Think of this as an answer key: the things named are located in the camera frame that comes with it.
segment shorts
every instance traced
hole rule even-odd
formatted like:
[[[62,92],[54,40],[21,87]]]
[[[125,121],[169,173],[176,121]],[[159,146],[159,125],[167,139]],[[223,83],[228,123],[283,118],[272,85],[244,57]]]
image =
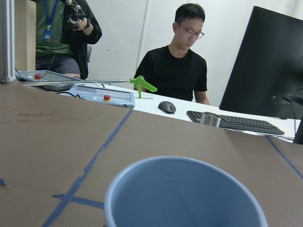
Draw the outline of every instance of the shorts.
[[[50,70],[60,74],[80,74],[76,60],[67,54],[55,55],[54,59],[53,56],[36,58],[36,70]]]

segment light blue bowl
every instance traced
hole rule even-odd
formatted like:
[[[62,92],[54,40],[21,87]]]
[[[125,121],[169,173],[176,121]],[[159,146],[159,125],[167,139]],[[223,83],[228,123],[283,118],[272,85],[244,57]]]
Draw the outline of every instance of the light blue bowl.
[[[106,227],[267,227],[251,192],[187,157],[152,157],[122,170],[105,198]]]

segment black jacket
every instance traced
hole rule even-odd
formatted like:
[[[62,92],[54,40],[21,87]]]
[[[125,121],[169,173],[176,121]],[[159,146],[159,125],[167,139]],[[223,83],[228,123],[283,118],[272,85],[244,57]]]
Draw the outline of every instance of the black jacket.
[[[90,35],[85,35],[83,31],[71,31],[65,29],[63,26],[63,41],[71,45],[71,50],[74,53],[74,58],[79,65],[81,79],[86,79],[89,74],[87,63],[87,44],[95,44],[102,36],[101,28],[91,11],[86,0],[74,0],[73,2],[79,4],[85,17],[90,19],[94,29]],[[64,21],[67,23],[69,15],[72,14],[73,8],[65,6]]]

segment blue lanyard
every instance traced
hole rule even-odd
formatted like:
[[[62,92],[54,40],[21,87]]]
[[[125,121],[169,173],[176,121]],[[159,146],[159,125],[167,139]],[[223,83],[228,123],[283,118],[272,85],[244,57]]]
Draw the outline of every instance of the blue lanyard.
[[[53,24],[53,18],[55,16],[55,11],[57,9],[57,5],[58,5],[59,0],[56,0],[55,5],[53,6],[53,12],[51,14],[51,17],[48,17],[48,10],[47,10],[47,5],[46,5],[46,0],[43,0],[43,5],[44,5],[44,10],[45,10],[45,15],[46,15],[46,19],[48,21],[47,24],[47,30],[49,30],[51,28],[51,25]]]

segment black mouse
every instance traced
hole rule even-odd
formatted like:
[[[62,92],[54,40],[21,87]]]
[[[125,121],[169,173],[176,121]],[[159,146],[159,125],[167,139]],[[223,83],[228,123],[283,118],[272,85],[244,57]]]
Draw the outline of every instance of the black mouse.
[[[164,111],[167,114],[169,114],[169,113],[173,114],[176,111],[176,108],[173,105],[173,103],[171,103],[169,101],[160,102],[158,108],[161,109],[162,111]]]

